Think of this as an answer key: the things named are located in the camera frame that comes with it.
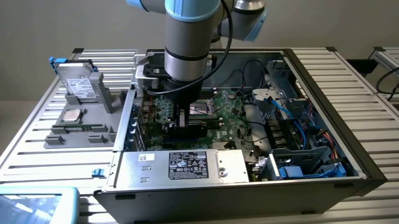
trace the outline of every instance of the motherboard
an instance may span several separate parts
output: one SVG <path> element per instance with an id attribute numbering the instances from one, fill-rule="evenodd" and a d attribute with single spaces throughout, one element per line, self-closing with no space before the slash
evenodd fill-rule
<path id="1" fill-rule="evenodd" d="M 245 122 L 243 93 L 233 90 L 208 91 L 189 105 L 189 122 L 207 124 L 207 136 L 193 139 L 168 139 L 173 103 L 165 97 L 148 96 L 143 102 L 144 145 L 147 151 L 179 149 L 241 149 L 245 160 L 253 160 L 253 143 Z"/>

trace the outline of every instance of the screw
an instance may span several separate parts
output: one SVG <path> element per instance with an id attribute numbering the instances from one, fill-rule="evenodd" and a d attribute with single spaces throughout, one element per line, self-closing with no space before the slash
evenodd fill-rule
<path id="1" fill-rule="evenodd" d="M 283 93 L 281 91 L 277 91 L 276 94 L 277 94 L 279 96 L 284 96 L 284 93 Z"/>

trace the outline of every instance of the blue latch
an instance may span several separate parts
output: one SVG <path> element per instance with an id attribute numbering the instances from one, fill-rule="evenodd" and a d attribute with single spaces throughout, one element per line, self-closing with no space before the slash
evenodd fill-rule
<path id="1" fill-rule="evenodd" d="M 96 178 L 96 177 L 105 177 L 104 176 L 104 169 L 95 169 L 92 171 L 92 178 Z"/>
<path id="2" fill-rule="evenodd" d="M 67 61 L 68 59 L 61 57 L 55 60 L 55 63 L 65 63 Z"/>
<path id="3" fill-rule="evenodd" d="M 283 179 L 289 179 L 289 178 L 303 178 L 304 175 L 301 173 L 300 167 L 281 167 L 279 168 L 279 173 Z"/>
<path id="4" fill-rule="evenodd" d="M 49 66 L 52 67 L 52 70 L 55 71 L 55 73 L 57 75 L 57 70 L 56 70 L 56 66 L 55 66 L 55 57 L 49 57 L 48 61 L 49 61 Z"/>

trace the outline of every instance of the white wall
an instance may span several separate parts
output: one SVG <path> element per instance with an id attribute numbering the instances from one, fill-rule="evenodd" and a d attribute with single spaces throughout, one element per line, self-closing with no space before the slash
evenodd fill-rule
<path id="1" fill-rule="evenodd" d="M 372 46 L 399 46 L 399 0 L 267 0 L 255 43 L 233 47 L 335 46 L 366 57 Z M 0 1 L 0 100 L 36 100 L 55 74 L 49 56 L 73 48 L 163 48 L 163 15 L 124 0 Z"/>

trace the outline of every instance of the hard drive label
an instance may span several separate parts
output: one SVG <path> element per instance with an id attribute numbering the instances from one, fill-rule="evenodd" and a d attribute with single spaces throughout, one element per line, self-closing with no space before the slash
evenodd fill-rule
<path id="1" fill-rule="evenodd" d="M 88 78 L 69 78 L 67 81 L 73 94 L 79 99 L 95 97 L 95 91 Z"/>
<path id="2" fill-rule="evenodd" d="M 209 178 L 207 152 L 169 153 L 169 179 Z"/>

